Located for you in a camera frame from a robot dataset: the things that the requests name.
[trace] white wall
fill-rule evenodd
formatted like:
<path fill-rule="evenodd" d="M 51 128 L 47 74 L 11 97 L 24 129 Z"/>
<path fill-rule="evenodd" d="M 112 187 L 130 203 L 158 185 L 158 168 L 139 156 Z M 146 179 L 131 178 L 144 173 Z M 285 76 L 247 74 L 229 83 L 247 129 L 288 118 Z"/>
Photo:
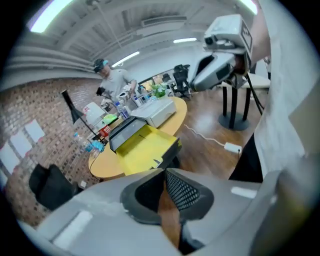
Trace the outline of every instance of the white wall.
<path fill-rule="evenodd" d="M 12 73 L 4 73 L 0 81 L 0 92 L 11 87 L 22 85 L 32 81 L 39 81 L 53 78 L 96 78 L 101 76 L 95 73 L 82 72 L 67 69 L 52 70 L 22 70 Z"/>
<path fill-rule="evenodd" d="M 265 61 L 263 59 L 259 60 L 256 63 L 255 74 L 262 76 L 264 78 L 268 78 L 268 70 L 267 70 Z"/>
<path fill-rule="evenodd" d="M 155 51 L 153 55 L 135 62 L 123 68 L 130 72 L 130 75 L 141 82 L 154 75 L 173 69 L 177 65 L 193 65 L 203 52 L 197 46 L 177 47 L 165 51 Z"/>

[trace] wooden floor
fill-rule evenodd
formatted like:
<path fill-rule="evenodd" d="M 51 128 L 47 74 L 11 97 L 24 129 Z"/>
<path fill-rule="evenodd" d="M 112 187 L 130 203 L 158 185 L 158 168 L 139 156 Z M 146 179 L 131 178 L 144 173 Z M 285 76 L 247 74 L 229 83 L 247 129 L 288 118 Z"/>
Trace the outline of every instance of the wooden floor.
<path fill-rule="evenodd" d="M 268 94 L 266 91 L 257 91 L 262 105 L 265 105 Z M 239 89 L 237 112 L 243 113 L 245 107 L 246 90 Z M 231 110 L 231 89 L 228 90 L 227 109 Z M 222 127 L 218 117 L 223 111 L 222 89 L 203 91 L 193 94 L 186 100 L 187 116 L 184 124 L 193 128 L 206 138 L 214 138 L 225 144 L 226 142 L 243 146 L 253 134 L 261 115 L 254 100 L 250 101 L 248 112 L 249 127 L 244 131 L 232 131 Z M 225 151 L 214 141 L 207 141 L 194 134 L 183 126 L 177 135 L 182 142 L 182 149 L 178 155 L 180 169 L 208 176 L 228 179 L 233 172 L 238 155 Z M 162 217 L 162 229 L 171 242 L 178 247 L 180 224 L 179 211 L 170 199 L 166 190 L 163 191 L 158 213 Z"/>

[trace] fluorescent light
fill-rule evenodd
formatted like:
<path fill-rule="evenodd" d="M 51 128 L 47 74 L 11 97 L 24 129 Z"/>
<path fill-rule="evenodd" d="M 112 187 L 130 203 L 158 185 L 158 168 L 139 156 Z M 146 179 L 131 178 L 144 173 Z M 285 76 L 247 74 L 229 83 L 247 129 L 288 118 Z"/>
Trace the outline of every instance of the fluorescent light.
<path fill-rule="evenodd" d="M 255 3 L 252 2 L 252 0 L 240 0 L 240 2 L 242 2 L 246 7 L 248 7 L 254 13 L 254 15 L 258 14 L 258 8 L 255 5 Z"/>
<path fill-rule="evenodd" d="M 138 54 L 140 54 L 140 52 L 139 52 L 139 51 L 136 51 L 136 52 L 130 54 L 129 56 L 124 57 L 123 59 L 120 59 L 118 62 L 114 63 L 111 67 L 115 68 L 116 66 L 118 66 L 118 65 L 121 64 L 122 62 L 125 62 L 125 61 L 129 60 L 130 58 L 132 58 L 132 57 L 134 57 L 134 56 L 136 56 L 136 55 L 138 55 Z"/>
<path fill-rule="evenodd" d="M 196 41 L 197 39 L 195 37 L 191 37 L 191 38 L 183 38 L 183 39 L 177 39 L 177 40 L 174 40 L 173 42 L 175 44 L 177 43 L 184 43 L 184 42 L 193 42 L 193 41 Z"/>
<path fill-rule="evenodd" d="M 46 30 L 54 18 L 65 8 L 72 0 L 53 0 L 48 7 L 41 13 L 39 18 L 35 21 L 32 32 L 42 33 Z"/>

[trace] ceiling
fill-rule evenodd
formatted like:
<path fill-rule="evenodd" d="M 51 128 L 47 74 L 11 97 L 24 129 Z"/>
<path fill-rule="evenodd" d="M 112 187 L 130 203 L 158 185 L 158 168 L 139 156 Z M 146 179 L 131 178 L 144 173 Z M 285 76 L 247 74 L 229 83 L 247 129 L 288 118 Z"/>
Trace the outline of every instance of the ceiling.
<path fill-rule="evenodd" d="M 136 51 L 147 55 L 160 49 L 200 44 L 218 16 L 239 13 L 249 26 L 253 19 L 238 0 L 100 0 L 99 6 L 73 0 L 45 32 L 26 29 L 6 70 L 93 72 L 92 63 L 97 58 L 113 64 Z M 198 41 L 173 44 L 175 39 L 190 37 Z"/>

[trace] cap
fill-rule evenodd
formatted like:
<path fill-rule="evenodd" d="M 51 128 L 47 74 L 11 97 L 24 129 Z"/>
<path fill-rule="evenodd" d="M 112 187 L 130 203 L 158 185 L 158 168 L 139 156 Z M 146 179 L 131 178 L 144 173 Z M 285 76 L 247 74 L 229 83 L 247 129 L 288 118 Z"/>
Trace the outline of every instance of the cap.
<path fill-rule="evenodd" d="M 96 73 L 100 72 L 108 63 L 109 61 L 98 58 L 93 64 L 93 71 Z"/>

